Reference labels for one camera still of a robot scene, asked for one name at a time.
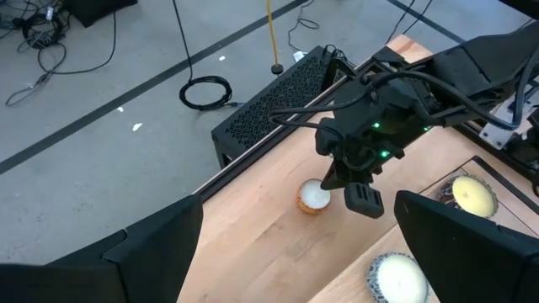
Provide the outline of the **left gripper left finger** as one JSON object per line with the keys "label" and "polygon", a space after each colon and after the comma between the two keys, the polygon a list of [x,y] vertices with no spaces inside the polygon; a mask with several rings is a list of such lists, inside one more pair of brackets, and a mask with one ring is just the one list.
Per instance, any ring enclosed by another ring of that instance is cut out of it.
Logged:
{"label": "left gripper left finger", "polygon": [[192,194],[51,263],[0,263],[0,303],[176,303],[202,221]]}

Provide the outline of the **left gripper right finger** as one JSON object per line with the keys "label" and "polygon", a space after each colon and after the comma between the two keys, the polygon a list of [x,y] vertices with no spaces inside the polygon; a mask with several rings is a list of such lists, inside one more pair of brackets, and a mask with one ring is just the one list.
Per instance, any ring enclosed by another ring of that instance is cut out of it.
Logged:
{"label": "left gripper right finger", "polygon": [[539,238],[406,190],[394,215],[440,303],[539,303]]}

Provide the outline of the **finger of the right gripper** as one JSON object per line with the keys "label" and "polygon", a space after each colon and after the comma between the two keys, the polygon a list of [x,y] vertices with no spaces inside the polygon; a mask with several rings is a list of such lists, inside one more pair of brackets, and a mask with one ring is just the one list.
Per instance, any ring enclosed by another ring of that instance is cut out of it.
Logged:
{"label": "finger of the right gripper", "polygon": [[321,182],[321,189],[341,189],[350,182],[350,170],[342,161],[332,161]]}
{"label": "finger of the right gripper", "polygon": [[349,183],[344,187],[344,202],[349,210],[372,219],[384,214],[380,192],[362,183]]}

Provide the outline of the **yellow-green tealight candle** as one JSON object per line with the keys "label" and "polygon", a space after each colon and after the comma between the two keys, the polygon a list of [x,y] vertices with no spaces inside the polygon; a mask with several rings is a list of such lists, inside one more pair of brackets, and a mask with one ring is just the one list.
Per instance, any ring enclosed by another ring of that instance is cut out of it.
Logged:
{"label": "yellow-green tealight candle", "polygon": [[487,219],[499,208],[492,188],[481,178],[468,174],[449,178],[440,187],[437,199],[442,204]]}

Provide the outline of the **wooden riser shelf black legs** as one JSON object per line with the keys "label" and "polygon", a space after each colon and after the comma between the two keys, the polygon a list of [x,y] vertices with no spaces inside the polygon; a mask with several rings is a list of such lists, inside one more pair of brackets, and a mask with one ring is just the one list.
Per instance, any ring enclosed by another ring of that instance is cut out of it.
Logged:
{"label": "wooden riser shelf black legs", "polygon": [[[526,205],[526,202],[532,203],[534,199],[522,192],[528,183],[520,180],[508,168],[494,169],[480,157],[473,157],[452,169],[420,193],[438,200],[442,191],[448,188],[449,181],[464,174],[481,178],[496,194],[498,210],[491,218],[492,221],[538,236],[535,224],[539,223],[539,215]],[[368,270],[380,256],[389,253],[412,255],[398,226],[393,226],[308,303],[376,303],[368,289]]]}

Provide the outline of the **black perforated metal box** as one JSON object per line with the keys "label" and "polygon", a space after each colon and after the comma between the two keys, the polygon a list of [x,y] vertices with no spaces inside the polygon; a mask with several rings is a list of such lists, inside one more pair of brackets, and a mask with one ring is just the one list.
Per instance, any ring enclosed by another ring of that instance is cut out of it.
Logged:
{"label": "black perforated metal box", "polygon": [[220,167],[227,166],[263,140],[277,125],[270,113],[305,107],[326,88],[329,62],[338,56],[331,45],[317,46],[211,131]]}

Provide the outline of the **black floor box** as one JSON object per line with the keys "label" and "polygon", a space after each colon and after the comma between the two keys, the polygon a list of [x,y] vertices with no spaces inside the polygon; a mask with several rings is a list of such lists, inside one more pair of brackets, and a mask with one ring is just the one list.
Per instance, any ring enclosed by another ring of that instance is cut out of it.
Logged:
{"label": "black floor box", "polygon": [[62,6],[85,28],[116,11],[138,4],[138,0],[61,0]]}

